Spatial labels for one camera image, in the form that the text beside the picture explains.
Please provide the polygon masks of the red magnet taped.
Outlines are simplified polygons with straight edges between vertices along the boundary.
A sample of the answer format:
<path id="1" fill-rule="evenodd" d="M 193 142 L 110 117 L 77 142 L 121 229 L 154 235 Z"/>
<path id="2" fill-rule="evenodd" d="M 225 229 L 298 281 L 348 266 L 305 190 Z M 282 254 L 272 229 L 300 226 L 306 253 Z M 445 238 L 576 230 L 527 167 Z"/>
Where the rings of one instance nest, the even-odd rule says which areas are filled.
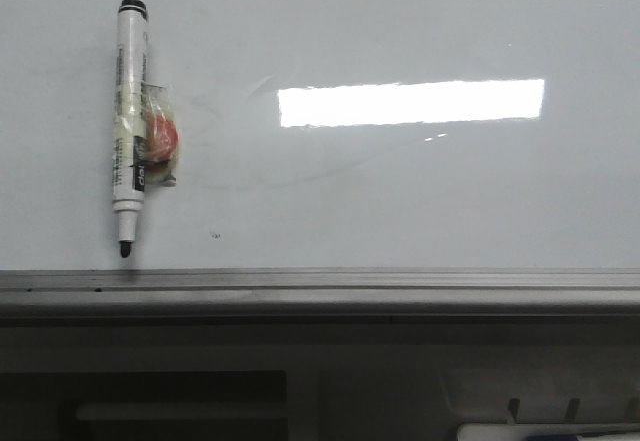
<path id="1" fill-rule="evenodd" d="M 146 127 L 143 166 L 147 186 L 173 187 L 180 136 L 168 90 L 142 84 L 142 116 Z"/>

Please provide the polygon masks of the white black whiteboard marker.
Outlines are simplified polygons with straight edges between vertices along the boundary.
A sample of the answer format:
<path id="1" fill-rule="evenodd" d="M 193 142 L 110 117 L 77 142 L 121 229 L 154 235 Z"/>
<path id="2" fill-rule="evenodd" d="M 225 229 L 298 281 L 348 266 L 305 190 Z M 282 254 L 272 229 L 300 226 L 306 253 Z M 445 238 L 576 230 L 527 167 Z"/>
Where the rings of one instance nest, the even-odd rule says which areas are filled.
<path id="1" fill-rule="evenodd" d="M 144 84 L 148 64 L 148 10 L 122 0 L 117 13 L 116 90 L 112 206 L 120 256 L 131 255 L 145 200 L 146 122 Z"/>

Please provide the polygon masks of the white whiteboard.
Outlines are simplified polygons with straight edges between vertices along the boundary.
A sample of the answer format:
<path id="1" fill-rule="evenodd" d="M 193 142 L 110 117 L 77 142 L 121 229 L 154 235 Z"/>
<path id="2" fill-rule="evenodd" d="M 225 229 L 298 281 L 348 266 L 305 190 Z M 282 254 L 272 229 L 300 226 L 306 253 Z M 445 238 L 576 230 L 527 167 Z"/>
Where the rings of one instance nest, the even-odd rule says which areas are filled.
<path id="1" fill-rule="evenodd" d="M 1 0 L 1 265 L 122 265 L 121 0 Z M 635 268 L 639 0 L 143 0 L 180 131 L 129 265 Z"/>

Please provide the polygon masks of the white marker tray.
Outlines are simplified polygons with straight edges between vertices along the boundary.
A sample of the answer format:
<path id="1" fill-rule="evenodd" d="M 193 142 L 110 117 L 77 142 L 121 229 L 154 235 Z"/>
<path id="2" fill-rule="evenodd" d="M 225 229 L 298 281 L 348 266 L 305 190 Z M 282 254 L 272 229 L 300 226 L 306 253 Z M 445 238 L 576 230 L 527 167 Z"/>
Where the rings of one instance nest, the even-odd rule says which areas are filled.
<path id="1" fill-rule="evenodd" d="M 457 440 L 530 440 L 549 438 L 574 440 L 576 437 L 618 436 L 639 433 L 639 423 L 596 424 L 463 424 Z"/>

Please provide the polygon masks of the aluminium whiteboard frame rail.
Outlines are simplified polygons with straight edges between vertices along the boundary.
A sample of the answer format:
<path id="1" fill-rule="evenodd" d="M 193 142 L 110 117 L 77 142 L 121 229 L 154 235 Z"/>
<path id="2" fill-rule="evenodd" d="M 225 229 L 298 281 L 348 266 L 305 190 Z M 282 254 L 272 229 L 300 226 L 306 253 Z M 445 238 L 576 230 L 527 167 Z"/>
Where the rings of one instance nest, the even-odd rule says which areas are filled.
<path id="1" fill-rule="evenodd" d="M 613 317 L 635 268 L 5 270 L 4 323 L 214 318 Z"/>

